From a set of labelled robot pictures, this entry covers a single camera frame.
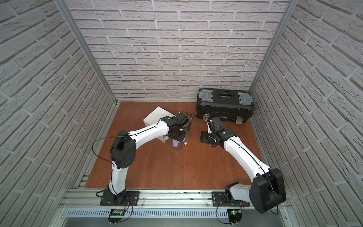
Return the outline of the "purple earphone case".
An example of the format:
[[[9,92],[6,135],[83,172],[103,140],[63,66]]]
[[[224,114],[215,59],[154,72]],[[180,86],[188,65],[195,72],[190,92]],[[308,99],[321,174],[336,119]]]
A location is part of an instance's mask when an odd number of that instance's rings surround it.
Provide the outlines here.
[[[172,140],[172,145],[175,147],[175,148],[177,148],[178,146],[179,146],[179,141],[177,141],[177,140]]]

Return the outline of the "white drawer cabinet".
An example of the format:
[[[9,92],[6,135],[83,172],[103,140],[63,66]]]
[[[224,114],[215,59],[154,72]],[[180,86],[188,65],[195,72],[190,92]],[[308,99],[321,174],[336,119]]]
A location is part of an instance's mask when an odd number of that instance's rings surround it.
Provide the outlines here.
[[[150,138],[157,138],[163,143],[169,139],[167,136],[169,127],[167,126],[167,123],[161,120],[164,117],[171,118],[174,117],[174,114],[162,109],[161,107],[157,107],[143,119],[145,126],[150,128],[150,130],[147,130],[145,134]]]

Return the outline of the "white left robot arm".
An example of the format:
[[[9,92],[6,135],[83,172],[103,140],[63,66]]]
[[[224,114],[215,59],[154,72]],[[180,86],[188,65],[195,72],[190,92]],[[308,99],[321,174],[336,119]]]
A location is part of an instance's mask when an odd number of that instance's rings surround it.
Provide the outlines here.
[[[161,136],[183,142],[188,121],[188,115],[179,113],[177,116],[164,116],[156,123],[136,131],[120,131],[110,148],[112,170],[107,189],[111,195],[124,193],[128,169],[136,160],[138,148]]]

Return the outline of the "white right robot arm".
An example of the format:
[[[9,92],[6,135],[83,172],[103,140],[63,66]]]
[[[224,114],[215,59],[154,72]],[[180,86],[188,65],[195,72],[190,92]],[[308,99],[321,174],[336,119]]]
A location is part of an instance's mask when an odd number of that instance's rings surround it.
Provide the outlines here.
[[[213,147],[221,146],[249,176],[250,186],[235,183],[226,188],[229,198],[251,203],[259,213],[278,208],[278,205],[286,201],[283,173],[258,159],[244,145],[237,133],[224,128],[219,117],[208,120],[208,130],[201,132],[200,142]]]

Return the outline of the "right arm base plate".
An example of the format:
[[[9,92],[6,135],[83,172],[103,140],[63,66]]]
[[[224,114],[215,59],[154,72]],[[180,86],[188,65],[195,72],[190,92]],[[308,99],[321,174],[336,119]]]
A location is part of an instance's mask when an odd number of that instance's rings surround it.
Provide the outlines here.
[[[250,203],[246,201],[239,201],[232,198],[231,194],[223,191],[214,191],[211,193],[213,206],[232,206],[232,207],[250,207]]]

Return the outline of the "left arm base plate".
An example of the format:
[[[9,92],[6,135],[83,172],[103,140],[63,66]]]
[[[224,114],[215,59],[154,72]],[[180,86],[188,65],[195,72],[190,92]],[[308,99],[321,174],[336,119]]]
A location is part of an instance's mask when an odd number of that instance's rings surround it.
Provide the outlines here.
[[[140,191],[124,191],[119,195],[114,195],[107,190],[103,193],[100,200],[100,206],[126,206],[128,203],[137,206]]]

